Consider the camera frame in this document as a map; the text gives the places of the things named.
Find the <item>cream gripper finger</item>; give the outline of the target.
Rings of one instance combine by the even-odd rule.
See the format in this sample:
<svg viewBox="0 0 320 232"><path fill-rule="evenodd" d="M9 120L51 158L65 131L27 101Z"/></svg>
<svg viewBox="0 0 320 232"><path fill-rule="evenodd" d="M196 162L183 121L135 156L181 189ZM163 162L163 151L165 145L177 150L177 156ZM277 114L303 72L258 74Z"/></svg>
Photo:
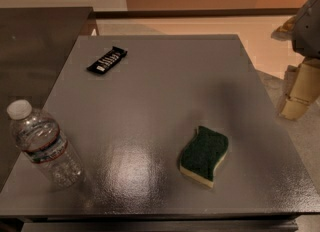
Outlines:
<svg viewBox="0 0 320 232"><path fill-rule="evenodd" d="M319 97L320 60L305 58L298 66L287 67L278 113L288 120L297 120Z"/></svg>
<svg viewBox="0 0 320 232"><path fill-rule="evenodd" d="M287 21L285 21L281 26L276 28L271 37L278 41L289 41L292 39L292 32L295 26L296 17L292 16Z"/></svg>

